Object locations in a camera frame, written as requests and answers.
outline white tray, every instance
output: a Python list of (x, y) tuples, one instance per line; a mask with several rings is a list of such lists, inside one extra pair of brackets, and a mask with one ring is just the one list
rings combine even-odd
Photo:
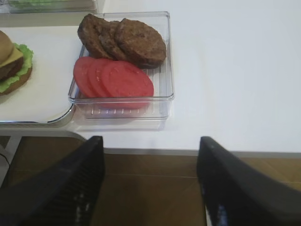
[[(31, 18), (36, 17), (38, 21), (42, 15), (36, 14)], [(24, 20), (32, 21), (28, 18), (25, 16)], [(33, 50), (34, 57), (32, 75), (26, 84), (0, 97), (0, 122), (45, 124), (63, 118), (70, 112), (68, 90), (73, 66), (82, 46), (77, 37), (77, 21), (80, 18), (75, 20), (74, 25), (55, 23), (56, 26), (53, 26), (54, 23), (47, 24), (49, 26), (35, 26), (34, 23), (22, 26), (20, 21), (14, 26), (13, 20), (10, 20), (9, 26), (1, 27), (4, 24), (2, 20), (0, 30), (13, 42), (26, 44)]]

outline sesame bun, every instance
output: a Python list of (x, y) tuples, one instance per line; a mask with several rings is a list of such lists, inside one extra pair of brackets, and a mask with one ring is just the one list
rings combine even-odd
[(14, 44), (9, 37), (0, 31), (0, 64), (6, 61), (14, 49)]

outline hamburger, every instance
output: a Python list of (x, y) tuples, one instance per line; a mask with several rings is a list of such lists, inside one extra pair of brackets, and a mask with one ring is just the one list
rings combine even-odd
[(33, 52), (26, 45), (13, 43), (0, 31), (0, 95), (22, 86), (32, 73)]

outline white table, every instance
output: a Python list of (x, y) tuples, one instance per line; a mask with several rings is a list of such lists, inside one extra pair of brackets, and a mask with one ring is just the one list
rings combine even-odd
[(165, 124), (107, 126), (77, 111), (62, 128), (0, 135), (99, 135), (111, 153), (196, 155), (201, 136), (233, 151), (301, 152), (301, 1), (106, 0), (103, 11), (170, 12), (175, 99)]

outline plastic tray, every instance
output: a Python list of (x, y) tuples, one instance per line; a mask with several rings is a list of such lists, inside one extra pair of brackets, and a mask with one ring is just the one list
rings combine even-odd
[(72, 67), (82, 47), (76, 31), (85, 14), (0, 14), (0, 30), (13, 42), (26, 44), (34, 52), (30, 79), (15, 92), (0, 98), (2, 128), (58, 127), (70, 121), (75, 106), (69, 102), (67, 92)]
[[(111, 118), (135, 118), (139, 120), (164, 120), (169, 116), (170, 105), (174, 98), (173, 73), (171, 67), (170, 51), (170, 27), (168, 12), (145, 12), (145, 13), (113, 13), (98, 14), (108, 21), (128, 18), (142, 21), (155, 28), (162, 36), (166, 47), (167, 57), (165, 62), (156, 69), (145, 70), (154, 84), (153, 97), (131, 98), (84, 98), (72, 81), (69, 90), (69, 100), (75, 104), (88, 119), (111, 119)], [(79, 57), (88, 56), (89, 52), (83, 47)], [(107, 109), (104, 105), (118, 103), (148, 103), (146, 107), (136, 110)]]
[(5, 0), (2, 4), (6, 5), (10, 13), (66, 11), (98, 13), (96, 0)]

